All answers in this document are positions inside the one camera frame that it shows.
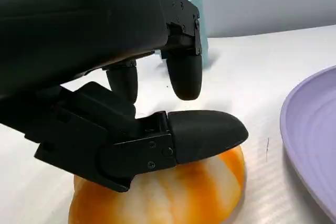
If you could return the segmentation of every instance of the plate rim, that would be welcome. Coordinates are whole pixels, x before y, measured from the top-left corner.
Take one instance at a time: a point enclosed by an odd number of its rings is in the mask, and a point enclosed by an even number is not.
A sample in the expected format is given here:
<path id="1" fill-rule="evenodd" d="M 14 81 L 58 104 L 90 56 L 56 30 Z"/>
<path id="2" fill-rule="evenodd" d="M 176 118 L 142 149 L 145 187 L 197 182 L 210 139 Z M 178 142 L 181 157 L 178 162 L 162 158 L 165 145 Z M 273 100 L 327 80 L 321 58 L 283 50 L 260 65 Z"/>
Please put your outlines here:
<path id="1" fill-rule="evenodd" d="M 325 69 L 322 69 L 312 75 L 310 75 L 309 77 L 305 78 L 303 81 L 301 81 L 299 84 L 297 84 L 291 91 L 290 93 L 287 95 L 285 101 L 282 104 L 281 107 L 281 111 L 280 111 L 280 134 L 281 134 L 281 138 L 282 138 L 282 142 L 284 143 L 284 148 L 286 150 L 287 156 L 290 159 L 290 162 L 294 168 L 294 170 L 296 171 L 297 175 L 299 176 L 300 180 L 302 181 L 302 183 L 306 186 L 306 188 L 308 189 L 308 192 L 312 195 L 312 197 L 314 198 L 314 200 L 318 203 L 318 205 L 322 208 L 322 210 L 329 216 L 329 218 L 336 223 L 336 213 L 333 213 L 331 211 L 331 209 L 329 208 L 329 206 L 327 206 L 317 195 L 316 190 L 313 189 L 309 183 L 305 180 L 304 176 L 302 174 L 304 174 L 304 172 L 302 172 L 303 168 L 302 165 L 297 165 L 297 162 L 294 162 L 294 159 L 298 159 L 297 155 L 295 154 L 295 152 L 288 148 L 289 145 L 289 136 L 288 136 L 288 132 L 287 132 L 287 124 L 286 124 L 286 116 L 287 116 L 287 111 L 288 111 L 288 106 L 292 100 L 292 98 L 294 97 L 294 95 L 306 84 L 308 84 L 310 81 L 312 81 L 313 79 L 316 79 L 317 77 L 320 77 L 321 75 L 325 74 L 326 72 L 332 71 L 332 70 L 336 70 L 336 66 L 332 66 L 332 67 L 328 67 Z"/>

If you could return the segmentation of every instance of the orange and white object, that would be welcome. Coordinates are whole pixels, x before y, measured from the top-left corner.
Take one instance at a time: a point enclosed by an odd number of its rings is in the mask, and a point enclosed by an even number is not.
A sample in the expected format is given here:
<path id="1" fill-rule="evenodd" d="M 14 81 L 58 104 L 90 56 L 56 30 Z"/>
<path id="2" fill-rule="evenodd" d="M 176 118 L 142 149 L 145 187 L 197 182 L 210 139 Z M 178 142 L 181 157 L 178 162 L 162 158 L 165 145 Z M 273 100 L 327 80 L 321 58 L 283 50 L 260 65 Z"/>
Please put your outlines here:
<path id="1" fill-rule="evenodd" d="M 75 176 L 69 224 L 219 224 L 237 205 L 244 181 L 240 146 L 137 175 L 126 193 Z"/>

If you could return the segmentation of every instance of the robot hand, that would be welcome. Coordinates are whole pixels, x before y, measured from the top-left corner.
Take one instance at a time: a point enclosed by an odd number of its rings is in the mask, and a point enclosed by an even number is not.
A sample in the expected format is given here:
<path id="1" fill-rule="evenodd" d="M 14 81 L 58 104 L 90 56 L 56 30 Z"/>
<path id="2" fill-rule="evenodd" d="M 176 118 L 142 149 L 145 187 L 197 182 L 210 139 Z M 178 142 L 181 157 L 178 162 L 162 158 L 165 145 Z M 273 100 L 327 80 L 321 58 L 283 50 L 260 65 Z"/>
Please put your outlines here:
<path id="1" fill-rule="evenodd" d="M 136 59 L 160 49 L 176 95 L 201 91 L 199 12 L 188 0 L 0 0 L 0 123 L 35 157 L 116 191 L 140 173 L 207 158 L 248 136 L 217 111 L 135 119 Z M 62 83 L 103 68 L 112 91 Z"/>

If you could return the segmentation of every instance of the lavender plate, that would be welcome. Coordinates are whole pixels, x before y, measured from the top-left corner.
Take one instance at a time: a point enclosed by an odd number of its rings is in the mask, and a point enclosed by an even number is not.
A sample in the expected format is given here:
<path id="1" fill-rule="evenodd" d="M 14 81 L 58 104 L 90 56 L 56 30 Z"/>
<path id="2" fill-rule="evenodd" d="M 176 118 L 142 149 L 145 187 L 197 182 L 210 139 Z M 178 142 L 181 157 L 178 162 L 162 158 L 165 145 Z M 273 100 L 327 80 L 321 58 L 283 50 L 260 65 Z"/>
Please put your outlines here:
<path id="1" fill-rule="evenodd" d="M 280 130 L 303 183 L 336 223 L 336 67 L 310 76 L 290 92 Z"/>

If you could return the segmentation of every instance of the white table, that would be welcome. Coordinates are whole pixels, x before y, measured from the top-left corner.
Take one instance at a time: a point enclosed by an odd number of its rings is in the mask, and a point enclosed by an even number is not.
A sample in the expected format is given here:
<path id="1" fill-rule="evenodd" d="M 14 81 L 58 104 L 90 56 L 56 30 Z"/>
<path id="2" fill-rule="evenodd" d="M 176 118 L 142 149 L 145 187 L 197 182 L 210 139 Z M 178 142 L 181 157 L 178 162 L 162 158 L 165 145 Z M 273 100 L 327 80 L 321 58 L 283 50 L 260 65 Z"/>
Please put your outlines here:
<path id="1" fill-rule="evenodd" d="M 139 60 L 137 116 L 209 109 L 231 113 L 245 123 L 250 133 L 243 144 L 248 173 L 245 198 L 227 223 L 329 224 L 286 159 L 279 113 L 296 84 L 336 65 L 336 26 L 216 38 L 209 40 L 209 47 L 202 93 L 192 102 L 174 95 L 159 57 Z M 102 71 L 66 86 L 75 89 L 88 81 L 108 87 Z M 0 136 L 0 222 L 67 224 L 72 175 L 34 159 L 37 145 L 22 134 L 1 126 Z"/>

